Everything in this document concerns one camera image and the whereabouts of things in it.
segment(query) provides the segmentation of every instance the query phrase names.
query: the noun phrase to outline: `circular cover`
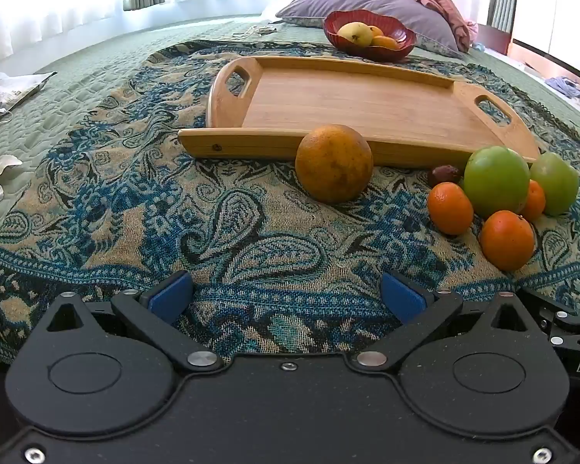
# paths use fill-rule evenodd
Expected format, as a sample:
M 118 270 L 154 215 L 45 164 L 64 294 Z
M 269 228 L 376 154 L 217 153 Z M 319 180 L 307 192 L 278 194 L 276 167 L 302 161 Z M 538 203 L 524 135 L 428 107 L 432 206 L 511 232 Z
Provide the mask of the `circular cover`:
M 467 333 L 428 343 L 399 372 L 417 411 L 456 432 L 517 434 L 553 423 L 569 377 L 544 337 Z
M 49 364 L 35 348 L 23 350 L 9 370 L 7 395 L 24 420 L 55 434 L 107 434 L 162 406 L 173 380 L 162 352 L 124 337 L 74 331 L 51 342 Z
M 377 26 L 385 36 L 390 36 L 402 43 L 402 48 L 399 51 L 394 51 L 385 47 L 359 47 L 337 34 L 339 29 L 349 22 L 365 22 L 368 26 Z M 395 17 L 375 14 L 369 10 L 351 10 L 349 12 L 336 10 L 326 17 L 323 28 L 326 38 L 336 49 L 376 62 L 400 61 L 410 54 L 417 43 L 415 33 Z

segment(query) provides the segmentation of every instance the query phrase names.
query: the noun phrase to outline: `tray handle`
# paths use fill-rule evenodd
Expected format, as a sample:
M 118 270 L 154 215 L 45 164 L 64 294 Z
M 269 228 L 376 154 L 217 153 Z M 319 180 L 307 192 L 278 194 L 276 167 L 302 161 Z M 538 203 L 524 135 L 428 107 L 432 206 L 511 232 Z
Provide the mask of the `tray handle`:
M 505 101 L 482 86 L 472 83 L 455 82 L 453 91 L 503 145 L 517 151 L 527 162 L 535 162 L 539 158 L 539 148 L 535 137 L 520 116 Z M 510 122 L 507 125 L 498 125 L 492 117 L 481 110 L 478 103 L 486 100 L 490 101 L 509 117 Z
M 227 80 L 237 73 L 245 85 L 238 96 L 227 88 Z M 262 77 L 262 66 L 253 57 L 241 57 L 226 64 L 217 74 L 208 96 L 206 126 L 240 127 Z

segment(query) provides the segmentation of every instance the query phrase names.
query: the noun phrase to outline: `blue gripper pad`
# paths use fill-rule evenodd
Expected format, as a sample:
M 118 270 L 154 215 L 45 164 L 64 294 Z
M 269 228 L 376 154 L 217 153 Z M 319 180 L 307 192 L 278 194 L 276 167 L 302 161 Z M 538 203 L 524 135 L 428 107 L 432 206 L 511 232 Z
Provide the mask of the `blue gripper pad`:
M 380 283 L 380 297 L 382 302 L 387 306 L 387 309 L 401 321 L 406 324 L 412 321 L 415 316 L 427 309 L 424 294 L 427 292 L 421 291 L 415 286 L 409 284 L 409 280 L 399 274 L 383 274 Z
M 186 310 L 192 298 L 191 274 L 181 270 L 143 293 L 140 303 L 158 318 L 172 324 Z

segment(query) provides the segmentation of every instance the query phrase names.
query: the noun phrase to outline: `blue paisley pattern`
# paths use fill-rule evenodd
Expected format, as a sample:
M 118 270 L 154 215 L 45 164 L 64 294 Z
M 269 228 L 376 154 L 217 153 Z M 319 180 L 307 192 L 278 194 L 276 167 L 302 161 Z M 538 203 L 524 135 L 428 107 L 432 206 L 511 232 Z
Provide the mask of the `blue paisley pattern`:
M 178 129 L 205 125 L 223 65 L 258 54 L 346 57 L 313 44 L 178 44 L 48 153 L 0 230 L 0 358 L 12 360 L 62 291 L 107 300 L 179 269 L 196 291 L 174 326 L 225 358 L 367 346 L 399 325 L 379 298 L 391 268 L 467 299 L 527 285 L 580 314 L 580 194 L 568 216 L 536 223 L 531 261 L 503 274 L 481 254 L 479 218 L 455 238 L 433 227 L 425 171 L 378 167 L 359 199 L 332 207 L 302 190 L 291 162 L 191 158 Z M 576 131 L 491 71 L 413 57 L 400 66 L 483 85 L 580 172 Z

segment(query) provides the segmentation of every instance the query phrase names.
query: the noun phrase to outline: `yellow pear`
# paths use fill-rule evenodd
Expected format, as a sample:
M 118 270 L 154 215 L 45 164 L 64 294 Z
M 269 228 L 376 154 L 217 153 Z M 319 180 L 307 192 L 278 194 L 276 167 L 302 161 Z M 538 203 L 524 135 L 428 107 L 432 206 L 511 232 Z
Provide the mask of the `yellow pear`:
M 342 26 L 337 34 L 359 47 L 369 47 L 372 43 L 372 30 L 364 22 L 349 22 Z

